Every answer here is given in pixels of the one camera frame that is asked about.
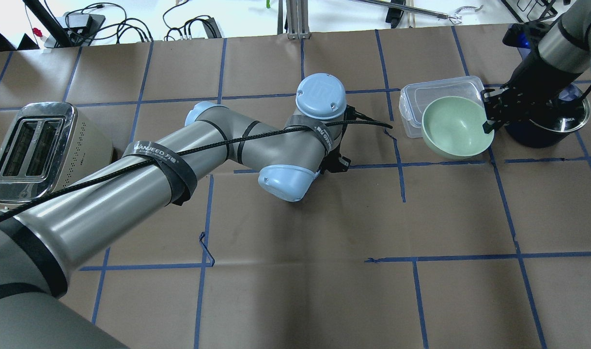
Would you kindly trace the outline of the black gripper, viewer right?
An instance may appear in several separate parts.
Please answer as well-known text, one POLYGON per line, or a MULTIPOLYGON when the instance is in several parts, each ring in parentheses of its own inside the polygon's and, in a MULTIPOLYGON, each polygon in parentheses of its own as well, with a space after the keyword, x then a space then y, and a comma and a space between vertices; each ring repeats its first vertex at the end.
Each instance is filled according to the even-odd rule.
POLYGON ((340 153, 344 135, 345 131, 342 131, 341 135, 335 140, 336 146, 322 159, 318 168, 318 175, 323 175, 324 173, 345 173, 349 170, 351 160, 342 156, 340 153))

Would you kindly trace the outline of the black gripper, viewer left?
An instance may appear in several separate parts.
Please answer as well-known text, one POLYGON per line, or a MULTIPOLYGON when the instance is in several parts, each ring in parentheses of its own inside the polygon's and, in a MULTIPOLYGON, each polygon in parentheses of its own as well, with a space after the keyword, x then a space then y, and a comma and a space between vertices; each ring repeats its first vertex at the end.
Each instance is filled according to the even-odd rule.
POLYGON ((486 134, 503 125, 519 122, 545 112, 546 104, 572 84, 579 73, 552 66, 535 48, 514 70, 509 81, 499 89, 484 89, 481 97, 487 121, 486 134))

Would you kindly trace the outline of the grey robot arm, viewer right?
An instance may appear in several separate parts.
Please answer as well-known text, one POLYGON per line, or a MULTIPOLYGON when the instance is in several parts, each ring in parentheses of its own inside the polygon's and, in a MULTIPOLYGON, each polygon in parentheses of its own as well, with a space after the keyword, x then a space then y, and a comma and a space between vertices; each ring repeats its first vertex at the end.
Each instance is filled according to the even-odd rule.
POLYGON ((191 199, 202 177, 228 160, 259 172, 272 195, 297 202, 340 145, 355 109, 337 77, 304 78, 283 129, 213 102, 185 126, 71 187, 0 211, 0 349, 124 349, 61 303, 72 272, 170 204, 191 199))

